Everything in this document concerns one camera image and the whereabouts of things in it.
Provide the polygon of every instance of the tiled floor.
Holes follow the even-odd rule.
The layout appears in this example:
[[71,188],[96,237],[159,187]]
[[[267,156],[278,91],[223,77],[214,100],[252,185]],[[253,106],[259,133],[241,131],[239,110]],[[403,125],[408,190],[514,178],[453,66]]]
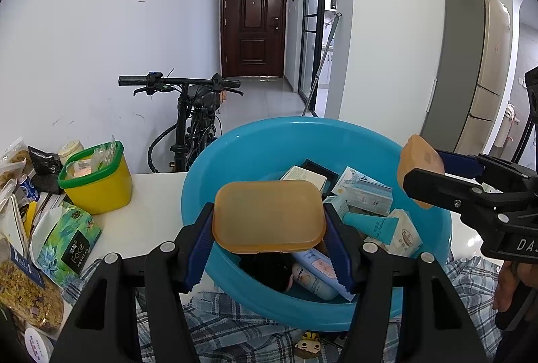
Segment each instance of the tiled floor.
[[325,117],[325,106],[327,105],[327,96],[329,88],[318,88],[316,96],[316,114],[318,117]]
[[228,99],[219,109],[222,132],[262,119],[300,116],[305,103],[290,90],[283,79],[239,78],[244,96],[228,93]]

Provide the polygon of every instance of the person's hand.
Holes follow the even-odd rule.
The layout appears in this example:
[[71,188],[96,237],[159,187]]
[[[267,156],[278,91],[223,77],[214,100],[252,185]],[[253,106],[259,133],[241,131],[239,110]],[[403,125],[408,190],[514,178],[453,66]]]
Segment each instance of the person's hand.
[[505,261],[499,272],[493,309],[505,312],[512,304],[514,292],[519,281],[527,287],[538,289],[538,265],[519,264],[517,266],[517,276],[512,273],[512,261]]

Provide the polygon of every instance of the beige refrigerator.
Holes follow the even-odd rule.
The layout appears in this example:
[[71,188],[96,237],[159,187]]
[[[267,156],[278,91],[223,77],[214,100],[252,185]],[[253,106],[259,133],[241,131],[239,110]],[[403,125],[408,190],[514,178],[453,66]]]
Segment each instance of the beige refrigerator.
[[439,70],[421,136],[441,151],[482,152],[501,108],[509,61],[510,14],[500,0],[446,0]]

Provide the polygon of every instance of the wooden door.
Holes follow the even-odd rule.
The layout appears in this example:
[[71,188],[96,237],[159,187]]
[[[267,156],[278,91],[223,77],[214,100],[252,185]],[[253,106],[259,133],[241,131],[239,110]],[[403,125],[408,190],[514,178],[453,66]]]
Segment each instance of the wooden door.
[[224,77],[283,76],[286,0],[221,0]]

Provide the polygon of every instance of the blue plastic basin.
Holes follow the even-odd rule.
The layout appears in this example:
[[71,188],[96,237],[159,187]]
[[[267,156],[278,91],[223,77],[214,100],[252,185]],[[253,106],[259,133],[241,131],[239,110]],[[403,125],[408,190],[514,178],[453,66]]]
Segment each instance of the blue plastic basin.
[[[423,210],[396,181],[401,146],[368,129],[345,122],[287,117],[242,126],[212,143],[196,159],[185,180],[181,213],[185,225],[195,222],[206,202],[233,181],[279,179],[305,159],[342,173],[353,167],[393,188],[393,208],[408,211],[423,245],[445,264],[452,233],[450,213]],[[354,302],[341,296],[322,302],[294,284],[289,293],[265,287],[238,267],[239,258],[215,244],[205,270],[233,299],[278,323],[313,331],[347,331]],[[392,296],[391,316],[401,314],[402,290]]]

